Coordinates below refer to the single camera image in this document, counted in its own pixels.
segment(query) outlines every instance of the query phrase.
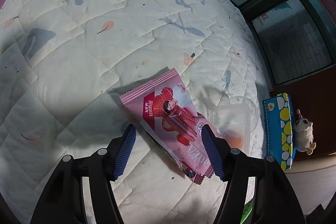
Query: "plastic container lid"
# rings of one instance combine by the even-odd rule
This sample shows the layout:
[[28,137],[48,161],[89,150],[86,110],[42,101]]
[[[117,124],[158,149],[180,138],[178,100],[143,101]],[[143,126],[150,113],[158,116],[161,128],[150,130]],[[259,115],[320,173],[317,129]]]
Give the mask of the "plastic container lid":
[[212,109],[209,121],[231,148],[249,155],[250,135],[258,123],[255,104],[243,96],[231,97]]

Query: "tissue box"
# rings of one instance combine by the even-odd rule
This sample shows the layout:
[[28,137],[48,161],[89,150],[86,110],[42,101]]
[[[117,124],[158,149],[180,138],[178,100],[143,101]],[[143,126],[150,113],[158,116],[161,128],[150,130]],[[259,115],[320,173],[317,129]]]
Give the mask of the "tissue box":
[[267,155],[272,155],[280,164],[283,171],[290,169],[295,156],[293,147],[293,107],[290,96],[287,93],[262,102]]

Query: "brown wooden panel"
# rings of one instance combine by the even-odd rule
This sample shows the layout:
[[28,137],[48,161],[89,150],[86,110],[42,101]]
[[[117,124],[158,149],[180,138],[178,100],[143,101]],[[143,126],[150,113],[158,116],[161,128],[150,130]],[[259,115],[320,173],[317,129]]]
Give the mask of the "brown wooden panel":
[[303,80],[271,91],[271,97],[286,92],[292,96],[293,108],[313,122],[316,149],[308,156],[297,152],[295,160],[312,159],[336,152],[336,66]]

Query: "chip bag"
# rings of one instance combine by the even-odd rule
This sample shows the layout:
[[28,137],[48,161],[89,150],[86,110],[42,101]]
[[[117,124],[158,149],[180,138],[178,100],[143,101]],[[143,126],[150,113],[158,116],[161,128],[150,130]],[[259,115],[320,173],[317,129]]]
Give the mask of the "chip bag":
[[[180,165],[193,182],[201,184],[213,169],[202,143],[208,120],[198,113],[175,69],[120,96],[143,128]],[[216,137],[220,135],[210,124]]]

